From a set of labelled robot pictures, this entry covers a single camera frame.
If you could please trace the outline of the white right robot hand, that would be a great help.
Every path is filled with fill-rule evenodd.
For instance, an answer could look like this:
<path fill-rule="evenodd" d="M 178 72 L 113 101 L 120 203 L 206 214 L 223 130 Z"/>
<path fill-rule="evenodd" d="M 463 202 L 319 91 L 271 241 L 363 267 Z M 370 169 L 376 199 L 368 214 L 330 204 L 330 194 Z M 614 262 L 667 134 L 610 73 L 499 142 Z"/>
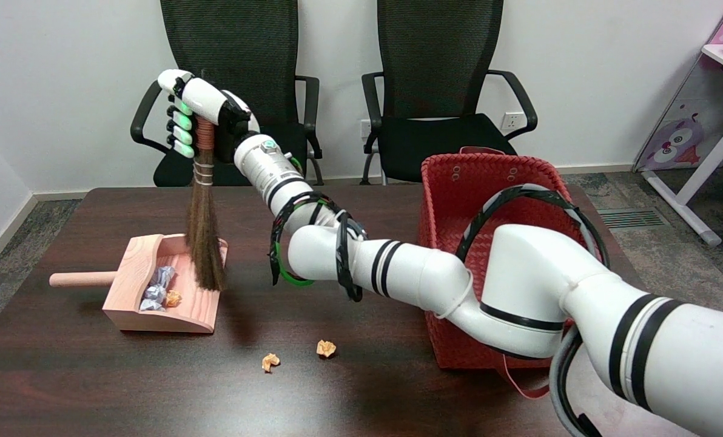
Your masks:
<path fill-rule="evenodd" d="M 168 69 L 157 77 L 157 83 L 170 96 L 178 98 L 193 113 L 211 122 L 228 139 L 214 146 L 218 161 L 237 164 L 236 152 L 240 144 L 261 132 L 256 116 L 242 99 L 232 92 L 215 88 L 203 78 L 188 71 Z"/>

